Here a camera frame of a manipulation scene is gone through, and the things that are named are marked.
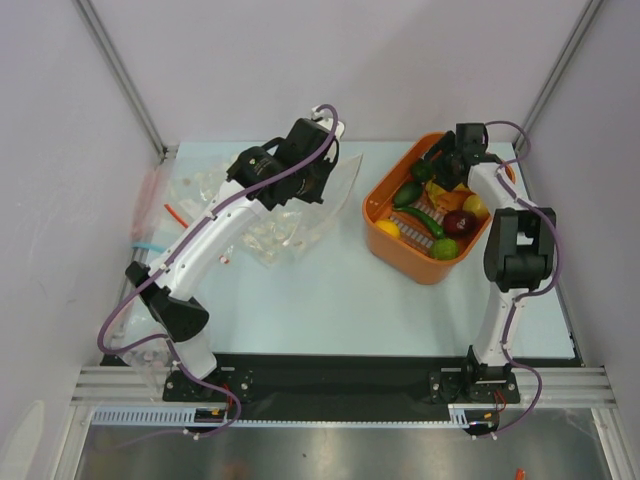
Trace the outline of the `clear dotted zip bag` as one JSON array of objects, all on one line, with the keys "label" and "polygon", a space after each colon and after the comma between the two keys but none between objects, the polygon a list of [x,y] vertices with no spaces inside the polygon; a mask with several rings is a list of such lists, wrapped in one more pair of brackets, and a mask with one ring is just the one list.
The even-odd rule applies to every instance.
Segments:
[{"label": "clear dotted zip bag", "polygon": [[363,154],[358,153],[338,162],[324,188],[321,204],[307,204],[299,200],[287,204],[288,220],[293,222],[293,230],[284,246],[293,258],[299,259],[308,253],[337,223],[337,216],[353,190],[362,160]]}]

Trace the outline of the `oval dark green avocado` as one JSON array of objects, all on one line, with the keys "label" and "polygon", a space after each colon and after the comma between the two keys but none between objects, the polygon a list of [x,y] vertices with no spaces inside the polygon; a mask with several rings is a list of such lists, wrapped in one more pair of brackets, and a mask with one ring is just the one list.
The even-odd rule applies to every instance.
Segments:
[{"label": "oval dark green avocado", "polygon": [[406,182],[394,194],[392,205],[396,208],[410,206],[421,198],[422,193],[423,186],[420,182]]}]

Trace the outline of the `dark red apple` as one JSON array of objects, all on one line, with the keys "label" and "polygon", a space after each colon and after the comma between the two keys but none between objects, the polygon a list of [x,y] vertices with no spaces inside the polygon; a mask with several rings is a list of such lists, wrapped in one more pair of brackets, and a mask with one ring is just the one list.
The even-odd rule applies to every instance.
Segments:
[{"label": "dark red apple", "polygon": [[444,233],[451,238],[462,238],[472,234],[476,225],[476,216],[465,210],[448,212],[442,222]]}]

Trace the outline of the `green chili pepper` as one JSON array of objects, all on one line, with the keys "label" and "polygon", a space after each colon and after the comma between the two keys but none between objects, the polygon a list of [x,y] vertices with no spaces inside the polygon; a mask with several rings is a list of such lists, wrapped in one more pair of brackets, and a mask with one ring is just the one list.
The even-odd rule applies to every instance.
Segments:
[{"label": "green chili pepper", "polygon": [[423,224],[427,228],[427,230],[432,234],[434,239],[440,240],[446,237],[444,229],[432,217],[430,217],[425,212],[412,206],[394,207],[393,210],[395,212],[408,214],[414,217],[415,219],[417,219],[421,224]]}]

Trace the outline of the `orange plastic basket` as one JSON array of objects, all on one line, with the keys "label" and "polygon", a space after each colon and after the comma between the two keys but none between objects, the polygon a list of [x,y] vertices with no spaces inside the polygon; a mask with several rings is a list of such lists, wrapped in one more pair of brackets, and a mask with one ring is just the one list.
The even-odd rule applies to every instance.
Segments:
[{"label": "orange plastic basket", "polygon": [[[438,261],[429,255],[435,239],[427,228],[414,217],[393,210],[394,194],[399,187],[413,179],[410,167],[423,157],[442,135],[441,132],[433,132],[420,138],[379,180],[362,205],[366,243],[371,253],[423,285],[437,284],[446,278],[450,270],[470,254],[491,225],[490,217],[481,219],[472,234],[456,240],[459,247],[459,256],[456,259]],[[401,231],[401,238],[395,239],[377,228],[375,222],[381,219],[395,222]]]}]

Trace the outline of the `yellow banana bunch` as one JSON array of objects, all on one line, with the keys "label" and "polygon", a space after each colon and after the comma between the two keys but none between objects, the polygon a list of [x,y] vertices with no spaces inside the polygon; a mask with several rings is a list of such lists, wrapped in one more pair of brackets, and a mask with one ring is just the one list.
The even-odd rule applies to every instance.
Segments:
[{"label": "yellow banana bunch", "polygon": [[457,210],[462,207],[471,191],[463,184],[457,185],[452,191],[447,191],[433,180],[425,184],[425,192],[431,204],[436,209]]}]

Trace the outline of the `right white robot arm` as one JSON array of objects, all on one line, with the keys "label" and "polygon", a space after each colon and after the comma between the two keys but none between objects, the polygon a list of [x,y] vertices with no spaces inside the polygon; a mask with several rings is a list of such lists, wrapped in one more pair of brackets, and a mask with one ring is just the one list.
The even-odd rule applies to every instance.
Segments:
[{"label": "right white robot arm", "polygon": [[480,333],[469,347],[455,398],[490,402],[498,389],[515,390],[512,337],[526,300],[549,291],[555,279],[555,212],[528,203],[507,175],[508,164],[488,152],[488,125],[459,123],[429,151],[434,183],[447,191],[463,184],[484,202],[491,227],[483,256],[490,294]]}]

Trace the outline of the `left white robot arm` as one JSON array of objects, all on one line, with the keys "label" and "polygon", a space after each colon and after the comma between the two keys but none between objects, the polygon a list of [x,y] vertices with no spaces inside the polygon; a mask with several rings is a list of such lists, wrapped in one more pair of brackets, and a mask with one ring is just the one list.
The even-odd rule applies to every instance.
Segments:
[{"label": "left white robot arm", "polygon": [[206,332],[209,314],[195,299],[196,288],[227,248],[275,207],[292,199],[323,201],[344,130],[332,117],[300,118],[286,137],[242,151],[218,193],[175,243],[150,265],[127,267],[127,279],[186,368],[185,388],[195,398],[211,399],[220,388]]}]

